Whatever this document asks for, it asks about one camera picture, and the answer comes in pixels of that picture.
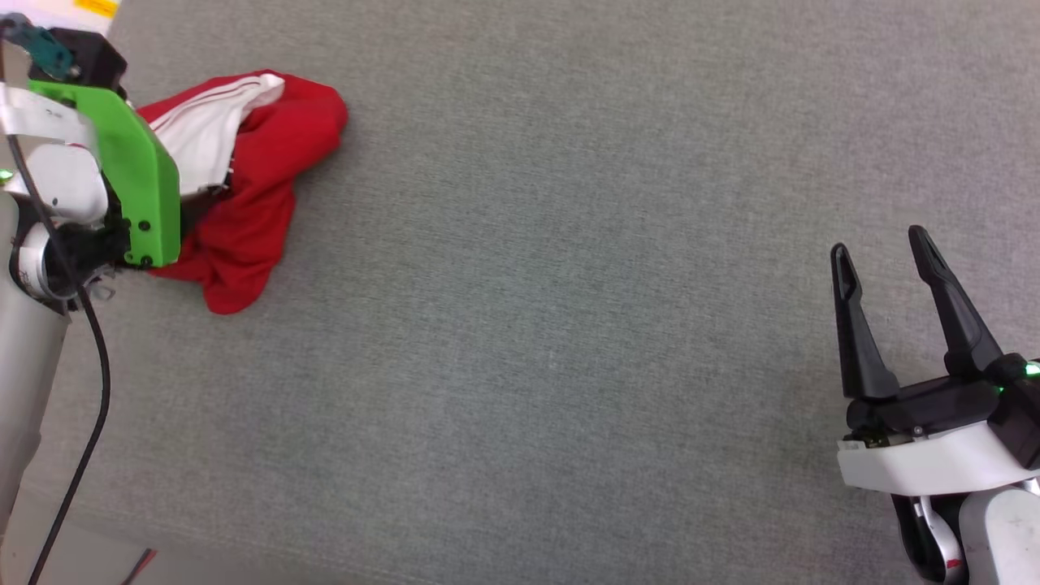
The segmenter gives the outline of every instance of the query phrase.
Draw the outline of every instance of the yellow label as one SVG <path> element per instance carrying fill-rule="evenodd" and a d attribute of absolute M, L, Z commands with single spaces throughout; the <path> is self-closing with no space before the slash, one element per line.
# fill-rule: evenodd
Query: yellow label
<path fill-rule="evenodd" d="M 73 0 L 73 4 L 106 19 L 113 18 L 115 10 L 120 9 L 120 3 L 112 0 Z"/>

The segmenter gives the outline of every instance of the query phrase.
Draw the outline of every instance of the red cloth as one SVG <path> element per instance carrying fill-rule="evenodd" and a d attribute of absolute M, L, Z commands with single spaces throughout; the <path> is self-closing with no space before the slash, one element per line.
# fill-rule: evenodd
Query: red cloth
<path fill-rule="evenodd" d="M 339 146 L 346 105 L 335 90 L 264 70 L 285 80 L 282 97 L 253 110 L 235 138 L 231 197 L 217 203 L 184 240 L 176 263 L 152 274 L 202 283 L 209 309 L 228 314 L 260 297 L 282 258 L 295 206 L 292 181 Z M 217 77 L 138 110 L 147 121 L 215 86 L 244 77 Z"/>

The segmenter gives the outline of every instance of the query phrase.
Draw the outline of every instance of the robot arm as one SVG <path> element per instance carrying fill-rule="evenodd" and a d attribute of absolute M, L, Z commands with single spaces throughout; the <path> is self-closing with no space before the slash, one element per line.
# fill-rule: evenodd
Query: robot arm
<path fill-rule="evenodd" d="M 182 233 L 173 159 L 125 101 L 126 61 L 100 34 L 0 16 L 0 62 L 14 43 L 31 57 L 25 87 L 0 68 L 0 123 L 17 173 L 0 193 L 0 535 L 40 427 L 70 323 L 82 310 L 98 344 L 98 422 L 36 561 L 40 579 L 108 409 L 108 357 L 87 288 L 115 269 L 177 259 Z M 28 155 L 21 137 L 31 137 Z"/>
<path fill-rule="evenodd" d="M 1004 354 L 925 228 L 909 231 L 946 338 L 948 376 L 900 385 L 860 306 L 849 250 L 831 251 L 850 433 L 846 484 L 889 493 L 904 548 L 934 583 L 1040 579 L 1040 363 Z"/>

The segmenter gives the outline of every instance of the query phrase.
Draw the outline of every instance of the gray fabric surface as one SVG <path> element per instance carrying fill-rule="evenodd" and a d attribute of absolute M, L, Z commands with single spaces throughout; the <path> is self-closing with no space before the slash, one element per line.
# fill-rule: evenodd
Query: gray fabric surface
<path fill-rule="evenodd" d="M 942 335 L 928 226 L 1038 353 L 1029 2 L 127 0 L 146 103 L 275 68 L 335 86 L 260 301 L 128 276 L 80 517 L 297 581 L 915 583 L 846 488 L 827 252 L 905 382 Z M 75 324 L 27 485 L 98 368 Z"/>

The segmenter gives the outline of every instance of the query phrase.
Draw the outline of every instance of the black cable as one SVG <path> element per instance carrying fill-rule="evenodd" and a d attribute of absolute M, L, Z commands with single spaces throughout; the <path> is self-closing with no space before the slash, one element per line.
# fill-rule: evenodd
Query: black cable
<path fill-rule="evenodd" d="M 22 146 L 18 142 L 18 136 L 8 134 L 7 144 L 10 146 L 10 153 L 15 157 L 15 167 L 21 173 L 22 180 L 25 182 L 25 188 L 29 192 L 29 201 L 32 203 L 36 215 L 40 217 L 40 222 L 47 229 L 47 234 L 50 236 L 49 245 L 54 248 L 54 254 L 61 265 L 61 271 L 66 274 L 69 281 L 76 286 L 76 296 L 79 298 L 79 304 L 86 315 L 87 323 L 90 325 L 90 332 L 94 333 L 94 342 L 98 346 L 98 360 L 101 362 L 101 406 L 98 410 L 98 419 L 94 424 L 94 431 L 90 432 L 90 438 L 86 440 L 86 447 L 83 449 L 83 455 L 79 459 L 79 464 L 76 465 L 76 472 L 72 476 L 72 481 L 69 482 L 69 489 L 66 490 L 64 498 L 61 500 L 61 506 L 54 515 L 54 522 L 51 524 L 51 531 L 47 533 L 47 540 L 44 541 L 44 548 L 40 551 L 40 556 L 36 557 L 36 564 L 32 567 L 32 575 L 29 577 L 28 585 L 36 585 L 40 581 L 40 575 L 44 571 L 44 565 L 47 564 L 47 557 L 50 556 L 51 549 L 54 548 L 54 541 L 57 540 L 58 532 L 61 530 L 61 525 L 69 513 L 69 508 L 72 506 L 72 500 L 76 497 L 76 490 L 79 489 L 79 482 L 83 479 L 83 473 L 90 461 L 90 455 L 94 454 L 94 448 L 98 444 L 98 439 L 101 438 L 101 430 L 104 429 L 105 418 L 108 416 L 108 403 L 111 399 L 112 381 L 108 364 L 108 349 L 105 347 L 105 337 L 101 333 L 98 315 L 94 312 L 94 305 L 90 304 L 90 296 L 86 292 L 83 283 L 80 282 L 79 277 L 76 275 L 72 260 L 64 250 L 64 246 L 61 244 L 61 238 L 58 236 L 57 229 L 47 214 L 44 200 L 40 197 L 40 190 L 36 189 L 32 175 L 29 174 L 29 168 L 25 162 L 25 155 L 22 153 Z"/>

